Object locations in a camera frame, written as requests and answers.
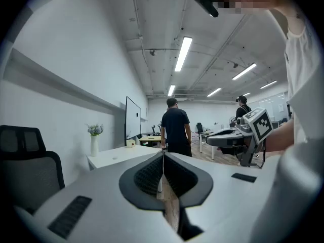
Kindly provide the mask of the white table with thin legs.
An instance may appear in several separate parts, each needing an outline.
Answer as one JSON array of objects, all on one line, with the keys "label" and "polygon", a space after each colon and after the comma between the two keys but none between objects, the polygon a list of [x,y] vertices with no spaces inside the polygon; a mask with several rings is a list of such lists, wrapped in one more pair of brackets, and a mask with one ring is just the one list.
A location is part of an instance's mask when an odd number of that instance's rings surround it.
[{"label": "white table with thin legs", "polygon": [[[213,132],[201,132],[199,134],[199,152],[200,153],[203,152],[203,138],[206,138],[210,134],[213,134]],[[215,160],[215,149],[216,149],[216,147],[211,146],[211,153],[212,153],[211,160]]]}]

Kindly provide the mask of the blue artificial flowers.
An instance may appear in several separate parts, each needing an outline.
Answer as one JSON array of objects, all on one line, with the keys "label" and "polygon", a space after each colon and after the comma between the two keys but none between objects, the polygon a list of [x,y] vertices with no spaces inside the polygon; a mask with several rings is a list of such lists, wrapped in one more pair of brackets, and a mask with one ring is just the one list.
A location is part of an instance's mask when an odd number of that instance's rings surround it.
[{"label": "blue artificial flowers", "polygon": [[99,124],[88,125],[88,124],[86,124],[86,126],[88,128],[87,131],[91,136],[98,136],[98,135],[102,134],[104,131],[103,125],[99,125]]}]

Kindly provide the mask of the row of ceiling strip lights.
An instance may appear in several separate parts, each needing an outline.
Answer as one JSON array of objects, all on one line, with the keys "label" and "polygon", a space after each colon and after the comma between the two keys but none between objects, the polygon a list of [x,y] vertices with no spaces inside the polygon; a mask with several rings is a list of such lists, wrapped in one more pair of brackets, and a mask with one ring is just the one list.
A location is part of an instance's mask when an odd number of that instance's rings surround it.
[{"label": "row of ceiling strip lights", "polygon": [[270,43],[253,41],[240,44],[231,36],[219,48],[203,52],[202,45],[188,39],[177,57],[169,94],[213,97],[221,91],[230,99],[245,83],[265,80],[279,56]]}]

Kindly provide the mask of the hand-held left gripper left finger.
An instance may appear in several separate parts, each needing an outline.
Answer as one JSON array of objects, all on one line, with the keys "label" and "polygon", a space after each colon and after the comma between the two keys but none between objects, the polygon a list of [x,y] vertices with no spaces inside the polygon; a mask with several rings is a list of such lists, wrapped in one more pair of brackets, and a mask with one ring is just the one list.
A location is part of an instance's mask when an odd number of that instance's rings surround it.
[{"label": "hand-held left gripper left finger", "polygon": [[15,211],[40,243],[183,243],[164,218],[164,203],[141,191],[131,168],[160,167],[162,154],[139,156],[90,171],[34,214]]}]

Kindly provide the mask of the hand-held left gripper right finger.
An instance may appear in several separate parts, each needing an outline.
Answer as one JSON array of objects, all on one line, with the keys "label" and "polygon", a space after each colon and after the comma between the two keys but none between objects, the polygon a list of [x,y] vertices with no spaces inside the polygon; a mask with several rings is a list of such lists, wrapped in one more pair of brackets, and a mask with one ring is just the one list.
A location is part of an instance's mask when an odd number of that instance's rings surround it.
[{"label": "hand-held left gripper right finger", "polygon": [[193,171],[204,171],[213,188],[202,204],[185,208],[190,225],[202,232],[191,241],[252,241],[261,231],[257,221],[272,188],[278,156],[266,159],[263,168],[224,165],[169,154],[172,160]]}]

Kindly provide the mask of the white ribbed vase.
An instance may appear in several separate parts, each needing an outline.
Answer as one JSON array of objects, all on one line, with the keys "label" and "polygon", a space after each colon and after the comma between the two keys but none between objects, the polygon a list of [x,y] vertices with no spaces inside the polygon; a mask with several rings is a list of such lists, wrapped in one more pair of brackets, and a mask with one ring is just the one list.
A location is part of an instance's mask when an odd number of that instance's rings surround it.
[{"label": "white ribbed vase", "polygon": [[91,135],[91,156],[97,156],[99,152],[98,136]]}]

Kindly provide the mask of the person's right forearm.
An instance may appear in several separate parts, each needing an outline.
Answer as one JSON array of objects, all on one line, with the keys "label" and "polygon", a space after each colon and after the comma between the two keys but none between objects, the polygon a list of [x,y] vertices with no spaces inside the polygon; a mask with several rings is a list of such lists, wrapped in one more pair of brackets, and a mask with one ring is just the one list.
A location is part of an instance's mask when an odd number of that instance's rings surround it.
[{"label": "person's right forearm", "polygon": [[283,151],[294,144],[294,120],[291,119],[265,139],[266,152]]}]

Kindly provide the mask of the black mesh office chair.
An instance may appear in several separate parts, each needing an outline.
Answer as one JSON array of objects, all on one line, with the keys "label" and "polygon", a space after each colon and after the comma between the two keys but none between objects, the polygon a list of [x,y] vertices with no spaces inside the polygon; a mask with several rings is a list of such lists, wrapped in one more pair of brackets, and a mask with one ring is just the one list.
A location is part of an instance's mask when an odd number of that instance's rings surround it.
[{"label": "black mesh office chair", "polygon": [[0,167],[14,205],[30,214],[65,188],[61,159],[38,128],[0,126]]}]

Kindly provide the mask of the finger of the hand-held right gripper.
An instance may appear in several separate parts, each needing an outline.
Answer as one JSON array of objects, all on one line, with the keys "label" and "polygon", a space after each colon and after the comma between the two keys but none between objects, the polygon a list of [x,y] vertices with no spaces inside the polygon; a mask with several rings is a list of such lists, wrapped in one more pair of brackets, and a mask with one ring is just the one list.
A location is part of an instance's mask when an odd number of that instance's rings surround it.
[{"label": "finger of the hand-held right gripper", "polygon": [[236,136],[236,135],[240,135],[240,132],[238,131],[237,128],[233,127],[233,128],[220,129],[216,132],[210,133],[209,135],[210,136],[225,136],[225,135]]},{"label": "finger of the hand-held right gripper", "polygon": [[215,147],[238,147],[244,144],[242,134],[214,134],[206,137],[206,143]]}]

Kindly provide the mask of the person's white shirt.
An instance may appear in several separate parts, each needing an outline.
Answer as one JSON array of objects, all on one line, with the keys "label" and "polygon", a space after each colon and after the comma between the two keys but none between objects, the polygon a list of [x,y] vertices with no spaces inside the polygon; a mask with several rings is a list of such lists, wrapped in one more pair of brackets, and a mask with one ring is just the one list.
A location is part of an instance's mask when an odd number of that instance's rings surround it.
[{"label": "person's white shirt", "polygon": [[296,144],[321,132],[324,119],[324,105],[320,99],[320,83],[324,80],[323,47],[308,22],[288,18],[285,59]]}]

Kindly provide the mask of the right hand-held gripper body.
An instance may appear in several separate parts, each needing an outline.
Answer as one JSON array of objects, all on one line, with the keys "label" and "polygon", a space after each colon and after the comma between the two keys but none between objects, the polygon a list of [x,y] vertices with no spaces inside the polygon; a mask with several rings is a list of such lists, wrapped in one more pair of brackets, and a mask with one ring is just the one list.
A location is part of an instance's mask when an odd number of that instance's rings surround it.
[{"label": "right hand-held gripper body", "polygon": [[237,119],[235,127],[243,135],[243,150],[237,155],[241,166],[250,167],[255,153],[263,146],[263,141],[273,131],[273,126],[266,108],[257,107]]}]

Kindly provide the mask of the black-framed whiteboard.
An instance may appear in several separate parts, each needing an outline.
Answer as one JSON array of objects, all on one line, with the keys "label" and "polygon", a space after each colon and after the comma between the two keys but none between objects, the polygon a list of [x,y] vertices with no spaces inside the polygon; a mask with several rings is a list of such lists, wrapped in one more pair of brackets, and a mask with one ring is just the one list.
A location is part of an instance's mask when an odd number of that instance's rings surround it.
[{"label": "black-framed whiteboard", "polygon": [[141,108],[126,96],[125,146],[129,139],[141,134]]}]

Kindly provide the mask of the yellow table with black frame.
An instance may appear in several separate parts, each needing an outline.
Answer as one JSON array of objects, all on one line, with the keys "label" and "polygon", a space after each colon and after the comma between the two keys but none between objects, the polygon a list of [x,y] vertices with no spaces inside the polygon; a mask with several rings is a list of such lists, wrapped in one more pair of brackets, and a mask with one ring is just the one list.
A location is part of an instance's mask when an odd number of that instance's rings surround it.
[{"label": "yellow table with black frame", "polygon": [[161,142],[161,136],[145,136],[139,139],[141,146],[154,147]]}]

